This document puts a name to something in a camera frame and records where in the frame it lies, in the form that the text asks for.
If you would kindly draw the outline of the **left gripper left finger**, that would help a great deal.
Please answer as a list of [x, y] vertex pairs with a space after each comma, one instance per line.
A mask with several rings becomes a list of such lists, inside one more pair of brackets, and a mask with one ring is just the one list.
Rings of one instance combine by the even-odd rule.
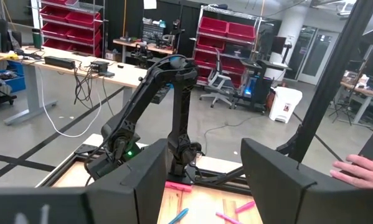
[[156, 224], [167, 161], [159, 139], [87, 187], [0, 188], [0, 224]]

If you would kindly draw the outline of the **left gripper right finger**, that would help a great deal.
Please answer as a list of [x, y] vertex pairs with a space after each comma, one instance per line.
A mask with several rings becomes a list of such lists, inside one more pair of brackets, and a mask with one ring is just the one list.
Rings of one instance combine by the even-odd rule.
[[263, 224], [373, 224], [373, 189], [324, 175], [250, 138], [240, 155]]

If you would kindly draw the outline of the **teal highlighter marker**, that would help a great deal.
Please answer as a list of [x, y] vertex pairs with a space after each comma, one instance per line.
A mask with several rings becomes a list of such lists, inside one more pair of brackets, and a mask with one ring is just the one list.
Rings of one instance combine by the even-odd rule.
[[188, 208], [183, 209], [168, 224], [176, 224], [177, 222], [181, 221], [187, 215], [188, 212]]

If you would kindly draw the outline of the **wooden desk with grey legs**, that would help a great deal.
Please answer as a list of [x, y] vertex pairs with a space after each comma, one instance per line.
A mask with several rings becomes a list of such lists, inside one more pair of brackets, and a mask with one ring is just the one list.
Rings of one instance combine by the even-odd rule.
[[[69, 51], [58, 50], [49, 47], [44, 47], [43, 53], [45, 57], [53, 56], [60, 58], [68, 58], [70, 60], [74, 60], [77, 63], [79, 62], [81, 65], [89, 65], [91, 62], [97, 61], [108, 62], [110, 64], [110, 66], [108, 67], [108, 71], [113, 73], [114, 76], [108, 78], [107, 80], [109, 82], [123, 86], [123, 101], [128, 101], [131, 97], [133, 90], [139, 85], [138, 78], [144, 77], [146, 75], [146, 70], [136, 68], [135, 66], [126, 63], [104, 60], [102, 58], [96, 58], [92, 56], [79, 56]], [[12, 124], [18, 124], [28, 119], [31, 119], [43, 113], [45, 109], [51, 108], [57, 104], [56, 101], [48, 103], [40, 102], [39, 87], [37, 84], [38, 68], [41, 68], [43, 70], [52, 70], [59, 73], [66, 73], [71, 75], [73, 74], [73, 70], [55, 67], [53, 65], [47, 65], [43, 60], [37, 62], [35, 60], [25, 60], [19, 58], [16, 61], [22, 63], [24, 68], [28, 109], [5, 119], [4, 123], [7, 126], [10, 126]]]

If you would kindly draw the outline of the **person's hand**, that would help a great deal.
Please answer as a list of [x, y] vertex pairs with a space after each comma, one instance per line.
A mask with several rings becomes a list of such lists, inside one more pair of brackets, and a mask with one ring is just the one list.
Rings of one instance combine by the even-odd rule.
[[361, 189], [373, 189], [373, 161], [356, 154], [348, 155], [346, 160], [351, 163], [333, 163], [339, 171], [330, 170], [331, 177]]

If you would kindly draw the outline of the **small black box device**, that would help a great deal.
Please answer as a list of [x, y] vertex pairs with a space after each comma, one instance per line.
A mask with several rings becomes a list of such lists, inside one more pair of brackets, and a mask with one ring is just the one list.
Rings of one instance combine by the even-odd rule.
[[108, 71], [108, 67], [110, 66], [109, 62], [103, 61], [94, 61], [90, 63], [90, 72], [96, 73], [101, 77], [114, 77], [115, 74]]

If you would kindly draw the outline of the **white trash bin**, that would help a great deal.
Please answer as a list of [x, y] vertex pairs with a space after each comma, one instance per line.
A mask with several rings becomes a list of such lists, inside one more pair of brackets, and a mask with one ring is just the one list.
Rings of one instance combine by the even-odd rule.
[[288, 123], [296, 106], [303, 97], [299, 90], [278, 86], [273, 89], [275, 96], [271, 106], [269, 118], [272, 121]]

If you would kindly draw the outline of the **black power strip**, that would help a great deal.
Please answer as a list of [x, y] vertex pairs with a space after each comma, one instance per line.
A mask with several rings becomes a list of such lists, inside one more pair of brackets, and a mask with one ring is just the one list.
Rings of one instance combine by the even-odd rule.
[[68, 70], [75, 69], [75, 62], [73, 60], [69, 60], [66, 58], [59, 58], [54, 56], [46, 56], [44, 57], [45, 64], [52, 65], [55, 67], [66, 68]]

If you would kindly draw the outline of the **black computer tower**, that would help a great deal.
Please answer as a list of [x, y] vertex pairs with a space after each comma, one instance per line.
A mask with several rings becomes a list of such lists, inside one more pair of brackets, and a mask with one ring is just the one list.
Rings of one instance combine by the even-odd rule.
[[270, 63], [266, 60], [241, 60], [247, 69], [248, 80], [243, 90], [244, 107], [259, 113], [266, 112], [267, 96], [270, 92], [272, 79], [265, 78]]

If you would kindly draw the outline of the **wooden workbench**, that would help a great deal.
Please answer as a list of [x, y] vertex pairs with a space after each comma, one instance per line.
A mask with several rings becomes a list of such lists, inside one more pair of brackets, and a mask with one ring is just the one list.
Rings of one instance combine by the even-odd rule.
[[[139, 45], [143, 45], [142, 42], [125, 42], [121, 39], [113, 39], [113, 43], [117, 45], [122, 45], [121, 59], [123, 63], [126, 63], [127, 47], [137, 48]], [[174, 49], [160, 49], [156, 48], [154, 44], [147, 44], [147, 49], [153, 52], [159, 52], [161, 54], [171, 55], [174, 54]]]

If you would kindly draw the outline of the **white office chair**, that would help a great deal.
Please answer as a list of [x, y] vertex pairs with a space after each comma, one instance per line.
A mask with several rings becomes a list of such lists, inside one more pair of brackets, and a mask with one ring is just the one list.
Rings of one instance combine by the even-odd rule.
[[202, 94], [199, 100], [202, 101], [204, 98], [213, 98], [210, 105], [214, 107], [215, 103], [220, 100], [229, 105], [232, 109], [231, 99], [233, 97], [235, 87], [232, 83], [232, 79], [227, 76], [222, 70], [222, 62], [220, 60], [220, 52], [216, 49], [216, 64], [212, 69], [208, 77], [208, 85], [210, 93]]

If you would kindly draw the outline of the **blue storage crate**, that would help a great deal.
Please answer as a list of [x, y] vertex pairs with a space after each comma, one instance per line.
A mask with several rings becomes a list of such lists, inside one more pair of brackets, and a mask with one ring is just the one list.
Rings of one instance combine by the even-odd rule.
[[11, 93], [25, 90], [23, 66], [18, 62], [7, 61], [6, 68], [0, 70], [0, 83], [9, 87]]

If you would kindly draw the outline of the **shelf rack with red bins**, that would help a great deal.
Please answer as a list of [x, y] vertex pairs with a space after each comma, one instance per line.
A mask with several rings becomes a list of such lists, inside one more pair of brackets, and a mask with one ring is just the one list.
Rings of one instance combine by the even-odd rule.
[[106, 0], [37, 0], [44, 47], [102, 57]]
[[217, 63], [238, 88], [242, 84], [245, 67], [241, 60], [250, 59], [255, 53], [258, 33], [263, 17], [245, 14], [215, 5], [200, 9], [192, 56], [200, 67], [197, 84], [206, 86], [209, 73]]

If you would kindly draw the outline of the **cluttered wooden desk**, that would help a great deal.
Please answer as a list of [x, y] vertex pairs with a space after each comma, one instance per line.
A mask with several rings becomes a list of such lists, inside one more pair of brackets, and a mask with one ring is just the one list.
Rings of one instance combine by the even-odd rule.
[[341, 86], [339, 87], [339, 90], [336, 93], [335, 102], [337, 103], [338, 100], [340, 100], [342, 96], [347, 95], [347, 93], [356, 93], [364, 95], [366, 98], [362, 100], [355, 96], [349, 96], [349, 99], [358, 101], [361, 104], [361, 107], [359, 108], [351, 124], [358, 126], [366, 126], [365, 124], [361, 124], [359, 121], [361, 120], [365, 110], [367, 109], [367, 107], [373, 99], [373, 90], [369, 89], [368, 86], [360, 88], [359, 80], [360, 78], [358, 73], [346, 70], [341, 80]]

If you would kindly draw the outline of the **dark green tumbler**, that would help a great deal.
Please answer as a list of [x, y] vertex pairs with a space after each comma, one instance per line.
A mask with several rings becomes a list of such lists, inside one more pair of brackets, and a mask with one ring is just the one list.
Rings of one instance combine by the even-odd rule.
[[33, 39], [33, 45], [35, 49], [41, 49], [42, 48], [42, 37], [40, 29], [33, 28], [32, 29], [32, 39]]

